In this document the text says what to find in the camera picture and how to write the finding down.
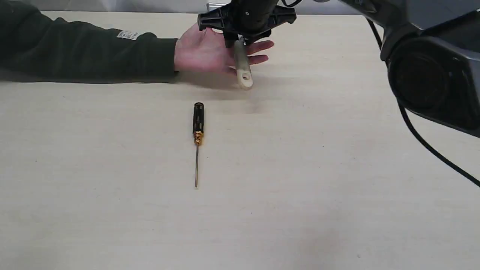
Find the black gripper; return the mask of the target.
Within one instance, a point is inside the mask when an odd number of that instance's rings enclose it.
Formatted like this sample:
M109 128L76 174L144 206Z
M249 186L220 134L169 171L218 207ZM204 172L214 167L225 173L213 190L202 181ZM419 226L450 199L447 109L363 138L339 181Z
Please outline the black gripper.
M295 22L295 9L277 3L277 0L232 0L222 7L199 14L197 24L200 31L222 31L227 48L231 48L240 36L248 46L269 37L275 27Z

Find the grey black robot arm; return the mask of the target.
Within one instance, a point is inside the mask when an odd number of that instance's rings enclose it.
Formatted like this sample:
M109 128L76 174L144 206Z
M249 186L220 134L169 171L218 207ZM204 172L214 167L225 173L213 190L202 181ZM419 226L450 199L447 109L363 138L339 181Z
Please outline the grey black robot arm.
M250 45L292 24L300 1L231 0L198 15L198 26ZM478 0L345 0L383 29L380 59L401 106L474 137L480 133Z

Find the dark green sleeved forearm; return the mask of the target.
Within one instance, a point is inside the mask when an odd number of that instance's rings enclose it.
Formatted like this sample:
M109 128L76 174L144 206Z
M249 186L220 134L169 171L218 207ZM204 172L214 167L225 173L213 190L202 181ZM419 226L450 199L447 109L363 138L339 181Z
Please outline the dark green sleeved forearm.
M55 20L22 1L1 1L1 78L62 83L165 82L177 39Z

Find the person's open bare hand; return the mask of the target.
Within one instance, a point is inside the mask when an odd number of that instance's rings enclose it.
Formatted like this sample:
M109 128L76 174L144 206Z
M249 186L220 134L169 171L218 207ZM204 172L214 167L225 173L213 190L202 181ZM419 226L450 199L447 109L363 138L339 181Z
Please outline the person's open bare hand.
M222 33L211 28L200 30L195 23L175 44L174 70L235 75L233 48L226 47Z

